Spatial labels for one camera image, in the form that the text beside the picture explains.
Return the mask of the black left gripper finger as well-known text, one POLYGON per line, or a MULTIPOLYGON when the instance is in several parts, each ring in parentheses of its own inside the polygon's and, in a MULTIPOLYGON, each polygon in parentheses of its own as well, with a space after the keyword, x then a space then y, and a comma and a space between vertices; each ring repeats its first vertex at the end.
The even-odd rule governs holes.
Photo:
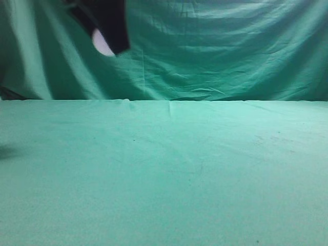
POLYGON ((91 41, 98 29, 115 56, 130 49, 125 1, 65 1, 65 6, 91 41))

